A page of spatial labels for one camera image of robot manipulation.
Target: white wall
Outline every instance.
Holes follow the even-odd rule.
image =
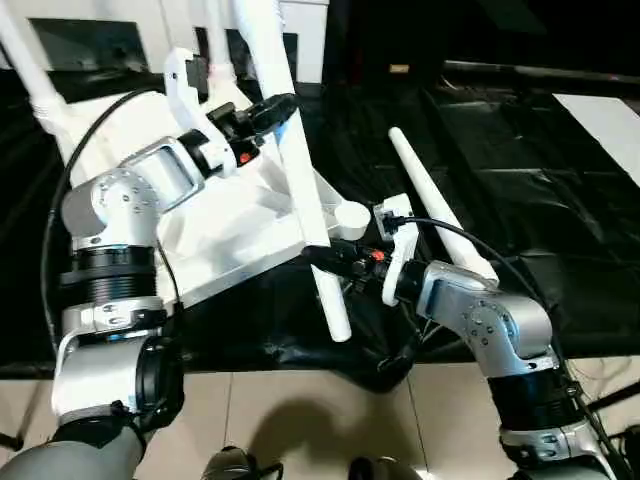
[[[36,60],[51,70],[29,18],[135,22],[152,72],[161,72],[172,46],[195,52],[195,27],[204,27],[205,0],[4,0]],[[225,28],[235,28],[230,0],[221,0]],[[297,80],[320,83],[329,0],[282,2],[285,32],[298,34]],[[7,68],[0,58],[0,68]]]

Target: white bracket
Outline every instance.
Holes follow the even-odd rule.
[[[406,193],[396,195],[385,199],[382,205],[376,206],[374,209],[376,220],[378,221],[378,228],[381,227],[381,220],[386,215],[394,217],[410,217],[413,215],[411,209],[411,202]],[[384,233],[384,229],[381,229],[380,233],[383,239],[388,239],[388,235]],[[418,237],[420,231],[415,223],[407,223],[398,228],[391,239],[394,243],[393,253],[391,254],[391,264],[387,271],[387,276],[384,279],[382,286],[382,301],[385,305],[395,307],[398,304],[396,299],[396,287],[398,286],[398,280],[400,279],[400,273],[404,264],[411,260],[416,252],[416,245],[418,244]]]
[[[236,157],[224,135],[211,123],[198,101],[198,90],[189,85],[187,62],[193,53],[185,48],[174,48],[165,62],[164,84],[171,112],[180,127],[186,131],[198,130],[209,139],[202,153],[213,170],[222,166],[220,176],[227,178],[236,171]]]

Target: black plastic sheet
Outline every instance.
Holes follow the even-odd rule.
[[[0,298],[6,312],[0,375],[33,377],[52,368],[38,263],[61,162],[11,75],[0,77],[8,85],[0,106]],[[153,76],[104,73],[54,80],[70,101],[159,84]],[[551,96],[331,87],[302,100],[314,164],[345,197],[373,206],[407,191],[416,213],[423,213],[387,139],[391,126],[401,127],[463,225],[544,295],[567,355],[640,351],[640,190]],[[375,228],[364,241],[380,245]],[[58,243],[63,263],[63,236]],[[447,259],[430,230],[418,254]],[[504,288],[520,291],[498,272]],[[354,335],[336,344],[310,270],[294,259],[189,308],[186,366],[331,369],[386,391],[416,360],[469,358],[447,333],[421,345],[424,322],[409,308],[384,307],[354,290],[346,302]]]

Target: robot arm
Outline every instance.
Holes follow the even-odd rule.
[[[411,215],[408,198],[399,197],[374,209],[383,238],[395,242],[390,256],[342,240],[333,241],[331,248],[305,247],[303,255],[319,268],[377,283],[385,304],[407,302],[418,316],[448,328],[467,344],[500,416],[500,444],[520,469],[514,478],[618,478],[576,404],[577,388],[559,368],[545,310],[468,270],[413,260],[416,226],[390,228],[384,221]]]
[[[147,441],[184,401],[180,349],[155,285],[160,216],[202,190],[206,178],[227,176],[229,156],[234,169],[257,156],[261,137],[296,109],[293,95],[242,112],[223,105],[207,115],[206,132],[162,138],[67,194],[62,219],[73,256],[60,278],[58,430],[9,462],[0,478],[133,478]]]

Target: wire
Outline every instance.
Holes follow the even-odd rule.
[[[518,281],[520,282],[522,287],[527,291],[529,296],[531,296],[531,298],[533,300],[538,302],[545,309],[545,311],[547,313],[549,313],[548,305],[543,300],[543,298],[540,295],[538,295],[538,293],[536,292],[535,288],[533,288],[533,286],[527,281],[527,279],[524,278],[524,276],[520,272],[518,272],[518,270],[516,270],[516,268],[513,265],[511,265],[509,263],[509,261],[504,256],[502,256],[500,253],[498,253],[497,250],[493,249],[491,246],[489,246],[488,244],[486,244],[485,242],[480,240],[475,235],[473,235],[473,234],[471,234],[471,233],[469,233],[469,232],[467,232],[467,231],[463,230],[462,228],[459,228],[459,227],[457,227],[455,225],[451,225],[449,223],[446,223],[446,222],[443,222],[443,221],[440,221],[440,220],[435,220],[433,218],[395,217],[395,218],[391,218],[390,220],[392,220],[393,225],[396,225],[396,226],[397,225],[403,225],[405,223],[422,223],[422,224],[426,224],[426,225],[433,225],[435,227],[443,228],[445,230],[449,230],[450,232],[457,233],[461,237],[466,238],[471,243],[473,243],[476,246],[481,247],[482,249],[487,251],[487,253],[489,253],[493,258],[495,258],[495,260],[497,260],[516,279],[518,279]],[[562,347],[560,346],[560,342],[559,342],[558,337],[557,337],[557,335],[555,333],[555,330],[553,331],[552,336],[551,336],[551,345],[553,346],[553,349],[554,349],[554,351],[556,353],[556,356],[558,358],[558,363],[560,365],[560,369],[567,376],[567,378],[571,379],[572,377],[571,377],[571,373],[569,372],[569,369],[568,369],[568,366],[567,366],[567,360],[566,360],[566,357],[564,356],[564,353],[562,352]],[[609,439],[607,433],[605,432],[604,428],[602,427],[602,424],[596,419],[595,415],[593,414],[593,412],[591,412],[591,410],[589,409],[587,404],[584,402],[584,400],[582,399],[580,394],[575,396],[575,401],[576,401],[576,404],[578,405],[578,407],[580,408],[580,410],[582,410],[583,414],[585,415],[585,417],[587,418],[589,423],[591,424],[591,426],[594,429],[594,431],[596,432],[596,434],[598,436],[598,439],[600,440],[600,442],[602,444],[604,444],[604,446],[606,447],[607,451],[609,452],[609,460],[612,463],[612,467],[614,467],[614,469],[618,473],[625,472],[626,475],[628,476],[628,478],[633,478],[633,472],[631,471],[630,467],[625,462],[623,456],[620,455],[618,450],[616,450],[616,448],[613,446],[613,443],[611,442],[611,440]]]
[[[162,258],[162,263],[164,263],[165,268],[167,269],[167,273],[169,274],[169,278],[171,279],[171,285],[173,286],[173,293],[176,297],[176,303],[182,303],[180,300],[180,290],[178,290],[178,282],[176,281],[176,275],[173,273],[173,268],[171,268],[171,264],[169,263],[169,259],[167,258],[167,254],[162,248],[162,244],[160,240],[157,240],[157,248],[160,253],[160,257]]]
[[[53,197],[51,198],[51,205],[49,206],[47,223],[45,225],[44,236],[42,238],[42,252],[40,256],[40,296],[42,299],[42,305],[44,307],[45,321],[47,323],[49,340],[54,356],[57,355],[58,352],[58,342],[56,340],[54,315],[51,309],[51,304],[49,303],[51,241],[53,238],[53,227],[58,220],[58,212],[60,210],[60,206],[62,205],[64,195],[68,189],[69,179],[71,178],[71,171],[78,162],[80,154],[89,143],[89,140],[91,140],[91,137],[93,137],[98,128],[100,128],[100,126],[107,120],[107,118],[109,118],[113,112],[115,112],[119,107],[127,103],[132,98],[150,91],[157,91],[157,88],[146,87],[127,93],[123,97],[116,100],[104,112],[102,112],[102,114],[91,124],[76,148],[73,150],[73,153],[69,157],[69,161],[65,165],[62,175],[60,175],[58,183],[56,184],[56,189],[54,191]]]
[[[424,345],[427,343],[431,337],[433,337],[436,333],[444,328],[444,325],[438,325],[431,329],[430,332],[425,333],[425,335],[420,339],[420,345]]]

